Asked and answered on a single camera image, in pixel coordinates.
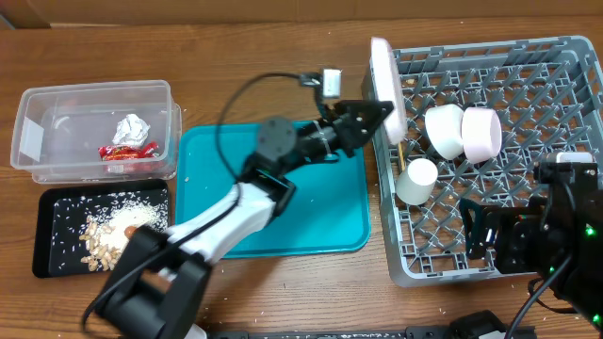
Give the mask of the white plate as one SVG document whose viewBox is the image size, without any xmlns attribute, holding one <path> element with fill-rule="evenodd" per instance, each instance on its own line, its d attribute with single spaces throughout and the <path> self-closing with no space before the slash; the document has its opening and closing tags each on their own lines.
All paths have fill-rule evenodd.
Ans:
<svg viewBox="0 0 603 339">
<path fill-rule="evenodd" d="M 371 38 L 369 65 L 376 99 L 393 103 L 393 110 L 384 120 L 383 126 L 389 144 L 397 145 L 406 137 L 408 127 L 398 64 L 386 39 Z"/>
</svg>

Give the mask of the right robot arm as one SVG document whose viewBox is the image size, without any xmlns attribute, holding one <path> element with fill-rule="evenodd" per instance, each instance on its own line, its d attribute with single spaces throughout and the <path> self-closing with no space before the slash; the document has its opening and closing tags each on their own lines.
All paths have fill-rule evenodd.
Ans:
<svg viewBox="0 0 603 339">
<path fill-rule="evenodd" d="M 532 197 L 524 207 L 460 200 L 468 258 L 493 249 L 500 273 L 535 272 L 541 279 L 513 329 L 547 289 L 597 330 L 602 328 L 602 190 L 597 174 L 589 153 L 552 153 L 533 169 L 535 181 L 547 187 L 546 197 Z"/>
</svg>

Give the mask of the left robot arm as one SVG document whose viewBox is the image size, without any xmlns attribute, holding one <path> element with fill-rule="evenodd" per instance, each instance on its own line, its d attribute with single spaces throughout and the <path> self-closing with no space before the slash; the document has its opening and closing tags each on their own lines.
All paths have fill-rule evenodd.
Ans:
<svg viewBox="0 0 603 339">
<path fill-rule="evenodd" d="M 282 117 L 262 122 L 231 190 L 163 233 L 138 227 L 82 317 L 97 314 L 126 338 L 204 338 L 196 318 L 213 266 L 285 211 L 296 191 L 286 174 L 333 162 L 337 151 L 354 156 L 393 110 L 389 101 L 341 101 L 301 128 Z"/>
</svg>

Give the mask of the red snack wrapper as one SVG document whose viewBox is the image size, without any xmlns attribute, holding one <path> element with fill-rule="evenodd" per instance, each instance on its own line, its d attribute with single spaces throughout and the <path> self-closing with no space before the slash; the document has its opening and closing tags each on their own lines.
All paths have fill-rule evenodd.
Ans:
<svg viewBox="0 0 603 339">
<path fill-rule="evenodd" d="M 158 144 L 150 142 L 145 146 L 109 145 L 98 149 L 102 161 L 120 161 L 159 157 Z"/>
</svg>

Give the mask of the orange carrot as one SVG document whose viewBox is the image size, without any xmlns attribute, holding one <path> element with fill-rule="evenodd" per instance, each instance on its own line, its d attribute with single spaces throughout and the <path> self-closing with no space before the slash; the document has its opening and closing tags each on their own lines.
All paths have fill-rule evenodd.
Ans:
<svg viewBox="0 0 603 339">
<path fill-rule="evenodd" d="M 124 235 L 130 239 L 137 231 L 137 227 L 136 226 L 128 226 L 125 230 L 124 230 Z"/>
</svg>

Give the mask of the white tissue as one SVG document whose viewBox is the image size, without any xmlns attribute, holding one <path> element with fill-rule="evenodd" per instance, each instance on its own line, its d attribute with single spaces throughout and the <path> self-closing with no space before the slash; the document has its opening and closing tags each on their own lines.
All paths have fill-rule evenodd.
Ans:
<svg viewBox="0 0 603 339">
<path fill-rule="evenodd" d="M 148 137 L 150 125 L 136 114 L 119 121 L 112 138 L 114 145 L 140 148 Z"/>
</svg>

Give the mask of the wooden chopstick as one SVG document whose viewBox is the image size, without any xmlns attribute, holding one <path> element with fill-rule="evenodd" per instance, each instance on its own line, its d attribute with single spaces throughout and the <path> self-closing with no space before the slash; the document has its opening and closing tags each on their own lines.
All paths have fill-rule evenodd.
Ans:
<svg viewBox="0 0 603 339">
<path fill-rule="evenodd" d="M 406 162 L 405 162 L 405 157 L 404 157 L 404 153 L 403 153 L 402 143 L 399 143 L 397 148 L 398 148 L 398 155 L 399 155 L 399 171 L 400 171 L 400 173 L 403 173 L 406 170 Z"/>
</svg>

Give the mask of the pink-rimmed white bowl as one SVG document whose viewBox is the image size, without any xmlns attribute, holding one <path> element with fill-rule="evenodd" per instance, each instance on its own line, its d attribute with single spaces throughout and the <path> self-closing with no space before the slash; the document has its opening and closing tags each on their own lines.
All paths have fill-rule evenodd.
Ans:
<svg viewBox="0 0 603 339">
<path fill-rule="evenodd" d="M 502 130 L 494 109 L 467 108 L 464 112 L 461 131 L 464 155 L 470 163 L 478 164 L 499 154 Z"/>
</svg>

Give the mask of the white cup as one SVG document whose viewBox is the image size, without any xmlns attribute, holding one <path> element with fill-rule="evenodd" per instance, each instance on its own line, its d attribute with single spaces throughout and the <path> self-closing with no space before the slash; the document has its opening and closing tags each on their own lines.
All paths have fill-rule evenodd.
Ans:
<svg viewBox="0 0 603 339">
<path fill-rule="evenodd" d="M 406 204 L 423 204 L 430 198 L 437 176 L 437 167 L 432 161 L 425 158 L 415 159 L 399 175 L 396 194 Z"/>
</svg>

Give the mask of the pile of peanuts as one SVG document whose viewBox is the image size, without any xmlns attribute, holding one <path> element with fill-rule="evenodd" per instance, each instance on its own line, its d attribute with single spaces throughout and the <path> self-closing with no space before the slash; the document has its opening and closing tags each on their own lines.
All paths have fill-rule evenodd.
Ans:
<svg viewBox="0 0 603 339">
<path fill-rule="evenodd" d="M 119 233 L 108 223 L 99 223 L 92 216 L 87 216 L 86 227 L 79 240 L 88 252 L 80 262 L 86 264 L 90 272 L 113 270 L 126 244 L 124 233 Z"/>
</svg>

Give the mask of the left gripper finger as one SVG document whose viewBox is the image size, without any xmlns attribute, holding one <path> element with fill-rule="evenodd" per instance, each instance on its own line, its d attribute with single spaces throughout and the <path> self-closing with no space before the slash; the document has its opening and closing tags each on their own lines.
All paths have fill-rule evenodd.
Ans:
<svg viewBox="0 0 603 339">
<path fill-rule="evenodd" d="M 345 100 L 336 104 L 338 115 L 348 115 L 360 122 L 382 123 L 394 110 L 391 101 Z"/>
<path fill-rule="evenodd" d="M 378 117 L 375 119 L 362 119 L 359 117 L 351 119 L 350 132 L 350 150 L 354 153 L 357 149 L 363 148 L 383 124 L 383 120 Z"/>
</svg>

